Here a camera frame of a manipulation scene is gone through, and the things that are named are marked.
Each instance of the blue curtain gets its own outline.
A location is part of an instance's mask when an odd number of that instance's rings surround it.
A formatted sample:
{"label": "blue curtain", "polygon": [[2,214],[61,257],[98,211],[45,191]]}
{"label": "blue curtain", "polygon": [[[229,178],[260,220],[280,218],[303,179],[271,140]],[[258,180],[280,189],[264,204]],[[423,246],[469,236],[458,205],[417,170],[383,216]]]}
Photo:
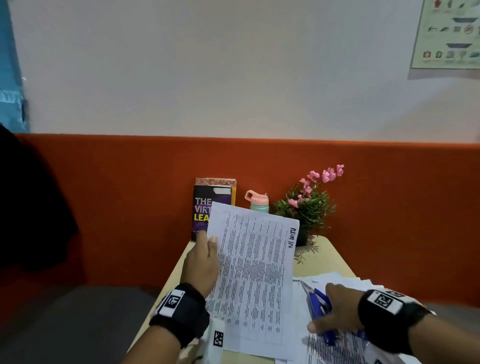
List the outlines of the blue curtain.
{"label": "blue curtain", "polygon": [[28,132],[24,103],[8,0],[0,0],[0,123],[13,133]]}

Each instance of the black wrist strap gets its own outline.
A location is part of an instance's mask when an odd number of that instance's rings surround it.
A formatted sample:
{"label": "black wrist strap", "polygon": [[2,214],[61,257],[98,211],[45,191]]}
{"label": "black wrist strap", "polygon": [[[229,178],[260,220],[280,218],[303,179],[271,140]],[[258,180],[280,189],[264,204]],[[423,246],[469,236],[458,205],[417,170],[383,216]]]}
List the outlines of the black wrist strap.
{"label": "black wrist strap", "polygon": [[386,290],[369,290],[358,313],[368,340],[386,352],[413,355],[408,329],[431,312],[411,297]]}
{"label": "black wrist strap", "polygon": [[179,300],[175,298],[171,301],[175,305],[172,309],[173,314],[170,317],[162,315],[161,308],[169,305],[169,297],[175,291],[170,292],[162,299],[150,319],[150,325],[166,328],[175,335],[183,349],[194,338],[203,335],[208,327],[210,315],[205,310],[205,298],[191,284],[179,284],[175,290],[185,293]]}

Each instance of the purple book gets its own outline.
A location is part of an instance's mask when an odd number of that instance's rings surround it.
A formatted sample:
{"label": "purple book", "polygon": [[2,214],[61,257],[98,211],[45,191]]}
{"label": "purple book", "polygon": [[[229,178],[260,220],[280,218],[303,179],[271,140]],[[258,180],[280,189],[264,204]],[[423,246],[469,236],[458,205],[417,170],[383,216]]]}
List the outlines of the purple book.
{"label": "purple book", "polygon": [[193,187],[192,241],[196,241],[200,230],[207,230],[212,202],[230,205],[231,186],[196,184]]}

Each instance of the white wall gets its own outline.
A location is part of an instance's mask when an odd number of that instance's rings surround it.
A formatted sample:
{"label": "white wall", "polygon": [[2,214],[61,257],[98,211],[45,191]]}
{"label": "white wall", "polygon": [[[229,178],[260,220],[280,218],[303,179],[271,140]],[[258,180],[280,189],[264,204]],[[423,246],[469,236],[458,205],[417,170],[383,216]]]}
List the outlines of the white wall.
{"label": "white wall", "polygon": [[421,3],[13,0],[11,10],[35,133],[480,141],[480,71],[409,73]]}

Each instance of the teal water bottle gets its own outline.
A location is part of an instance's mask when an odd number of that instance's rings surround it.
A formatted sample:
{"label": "teal water bottle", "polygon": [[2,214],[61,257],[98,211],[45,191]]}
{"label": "teal water bottle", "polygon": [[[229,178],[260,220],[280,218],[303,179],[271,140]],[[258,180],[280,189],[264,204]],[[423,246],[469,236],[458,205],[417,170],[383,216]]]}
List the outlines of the teal water bottle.
{"label": "teal water bottle", "polygon": [[245,199],[250,201],[250,210],[265,212],[268,214],[268,196],[267,194],[258,194],[255,191],[248,190]]}

